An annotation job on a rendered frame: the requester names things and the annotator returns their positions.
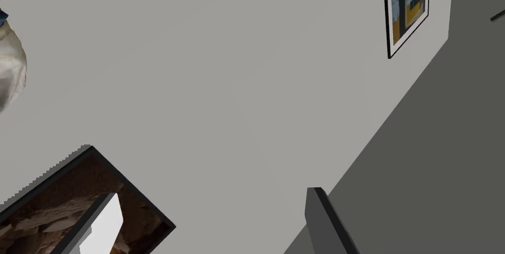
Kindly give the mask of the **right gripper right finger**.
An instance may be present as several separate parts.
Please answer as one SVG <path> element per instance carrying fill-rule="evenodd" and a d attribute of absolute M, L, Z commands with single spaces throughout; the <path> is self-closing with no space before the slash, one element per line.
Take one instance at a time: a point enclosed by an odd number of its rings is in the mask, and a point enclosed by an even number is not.
<path fill-rule="evenodd" d="M 360 254 L 321 187 L 307 189 L 305 220 L 315 254 Z"/>

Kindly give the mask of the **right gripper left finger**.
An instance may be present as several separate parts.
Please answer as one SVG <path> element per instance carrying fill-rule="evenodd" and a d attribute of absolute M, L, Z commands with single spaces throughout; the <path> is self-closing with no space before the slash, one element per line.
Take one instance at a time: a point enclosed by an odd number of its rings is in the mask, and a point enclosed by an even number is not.
<path fill-rule="evenodd" d="M 99 196 L 50 254 L 110 254 L 123 225 L 118 195 Z"/>

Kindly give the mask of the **black framed brown picture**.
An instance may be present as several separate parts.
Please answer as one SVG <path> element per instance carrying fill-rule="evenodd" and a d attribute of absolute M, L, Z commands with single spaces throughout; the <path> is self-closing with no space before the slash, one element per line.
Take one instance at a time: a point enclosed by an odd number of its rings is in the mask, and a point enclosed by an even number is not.
<path fill-rule="evenodd" d="M 122 225 L 90 254 L 152 254 L 174 223 L 95 147 L 83 146 L 0 205 L 0 254 L 56 254 L 101 196 L 117 195 Z"/>

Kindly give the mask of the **white rounded vase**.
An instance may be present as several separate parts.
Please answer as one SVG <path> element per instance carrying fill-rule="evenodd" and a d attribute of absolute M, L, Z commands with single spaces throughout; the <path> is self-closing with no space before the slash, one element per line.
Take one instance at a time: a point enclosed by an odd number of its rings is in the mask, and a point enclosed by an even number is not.
<path fill-rule="evenodd" d="M 0 113 L 23 92 L 27 73 L 26 53 L 7 19 L 0 9 Z"/>

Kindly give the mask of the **black framed yellow picture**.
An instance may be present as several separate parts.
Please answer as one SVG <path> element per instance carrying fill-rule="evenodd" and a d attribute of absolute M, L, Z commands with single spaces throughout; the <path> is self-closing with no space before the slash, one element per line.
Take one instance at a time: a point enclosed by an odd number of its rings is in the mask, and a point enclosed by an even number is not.
<path fill-rule="evenodd" d="M 384 0 L 387 56 L 391 59 L 429 15 L 430 0 Z"/>

